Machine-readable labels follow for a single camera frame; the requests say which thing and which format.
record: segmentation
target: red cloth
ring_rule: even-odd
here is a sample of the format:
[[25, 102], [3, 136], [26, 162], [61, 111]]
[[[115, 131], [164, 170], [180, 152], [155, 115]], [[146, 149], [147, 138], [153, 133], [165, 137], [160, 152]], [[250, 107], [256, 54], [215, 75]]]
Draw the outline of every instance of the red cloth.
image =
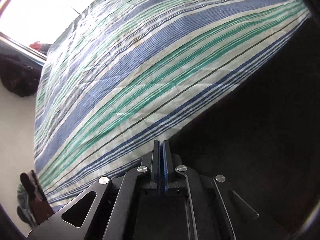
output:
[[29, 45], [30, 48], [33, 48], [37, 51], [40, 51], [41, 49], [41, 44], [39, 43], [39, 41], [36, 41], [35, 43], [32, 43]]

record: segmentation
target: triangular cutout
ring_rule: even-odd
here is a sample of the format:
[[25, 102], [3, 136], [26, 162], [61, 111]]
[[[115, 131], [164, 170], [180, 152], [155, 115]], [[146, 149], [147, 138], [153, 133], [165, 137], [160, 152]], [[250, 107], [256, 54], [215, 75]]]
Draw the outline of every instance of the triangular cutout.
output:
[[90, 191], [71, 208], [64, 212], [61, 218], [65, 222], [68, 222], [77, 228], [81, 227], [96, 195], [97, 194], [94, 191]]

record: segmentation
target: window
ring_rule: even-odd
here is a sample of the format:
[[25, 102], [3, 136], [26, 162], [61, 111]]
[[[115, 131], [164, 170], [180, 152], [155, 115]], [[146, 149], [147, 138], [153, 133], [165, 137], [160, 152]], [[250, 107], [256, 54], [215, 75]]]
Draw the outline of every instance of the window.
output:
[[0, 32], [28, 46], [52, 44], [94, 0], [12, 0], [0, 18]]

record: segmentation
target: mattress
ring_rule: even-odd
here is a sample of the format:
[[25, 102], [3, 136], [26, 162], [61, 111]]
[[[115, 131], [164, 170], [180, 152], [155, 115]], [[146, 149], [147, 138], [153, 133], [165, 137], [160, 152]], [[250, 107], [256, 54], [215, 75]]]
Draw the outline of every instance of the mattress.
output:
[[309, 16], [301, 0], [93, 2], [51, 46], [37, 93], [35, 168], [53, 209], [137, 166]]

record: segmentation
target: silver screw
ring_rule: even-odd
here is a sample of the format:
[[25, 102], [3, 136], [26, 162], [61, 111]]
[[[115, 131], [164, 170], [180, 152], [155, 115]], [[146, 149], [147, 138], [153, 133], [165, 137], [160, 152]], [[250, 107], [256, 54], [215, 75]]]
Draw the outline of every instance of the silver screw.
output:
[[137, 171], [138, 172], [141, 172], [141, 173], [144, 173], [148, 170], [148, 168], [146, 166], [140, 166], [138, 167]]
[[186, 165], [179, 165], [179, 166], [177, 167], [177, 170], [178, 170], [178, 171], [186, 171], [186, 170], [187, 170], [187, 166], [186, 166]]
[[218, 181], [218, 182], [224, 182], [225, 180], [226, 180], [226, 177], [223, 175], [216, 176], [216, 181]]
[[98, 182], [99, 182], [100, 184], [107, 184], [107, 183], [109, 183], [109, 178], [108, 178], [108, 177], [101, 177], [101, 178], [98, 180]]

